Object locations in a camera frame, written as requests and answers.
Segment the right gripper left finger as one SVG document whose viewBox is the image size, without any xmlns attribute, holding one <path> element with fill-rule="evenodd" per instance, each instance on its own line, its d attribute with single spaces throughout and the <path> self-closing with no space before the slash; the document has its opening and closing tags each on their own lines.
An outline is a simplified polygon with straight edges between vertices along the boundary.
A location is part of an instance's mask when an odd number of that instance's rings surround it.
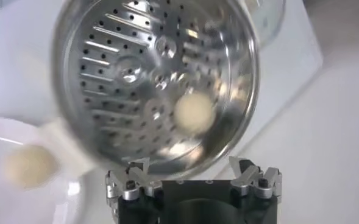
<svg viewBox="0 0 359 224">
<path fill-rule="evenodd" d="M 109 170 L 105 176 L 106 200 L 112 213 L 118 213 L 118 200 L 134 201 L 142 194 L 156 197 L 162 191 L 162 182 L 148 175 L 149 158 L 128 163 L 125 170 Z"/>
</svg>

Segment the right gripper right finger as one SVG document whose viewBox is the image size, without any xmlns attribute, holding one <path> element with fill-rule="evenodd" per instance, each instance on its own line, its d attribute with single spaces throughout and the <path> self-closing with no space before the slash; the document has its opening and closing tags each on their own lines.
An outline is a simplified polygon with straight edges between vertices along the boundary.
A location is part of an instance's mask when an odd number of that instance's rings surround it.
<svg viewBox="0 0 359 224">
<path fill-rule="evenodd" d="M 240 196 L 252 191 L 257 198 L 276 197 L 278 203 L 282 202 L 282 173 L 278 168 L 269 167 L 264 172 L 251 160 L 237 156 L 229 156 L 229 164 L 235 175 L 230 184 Z"/>
</svg>

